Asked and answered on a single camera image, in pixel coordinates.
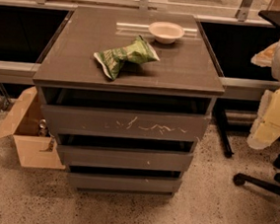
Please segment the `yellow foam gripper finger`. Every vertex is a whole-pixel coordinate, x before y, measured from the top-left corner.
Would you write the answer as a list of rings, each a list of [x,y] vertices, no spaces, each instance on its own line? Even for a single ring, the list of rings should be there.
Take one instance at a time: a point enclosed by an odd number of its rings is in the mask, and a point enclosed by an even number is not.
[[[270,67],[273,60],[274,51],[276,50],[276,46],[276,42],[272,43],[258,54],[255,54],[250,62],[259,67]]]
[[[259,103],[257,118],[247,137],[251,149],[265,149],[280,136],[280,89],[266,90]]]

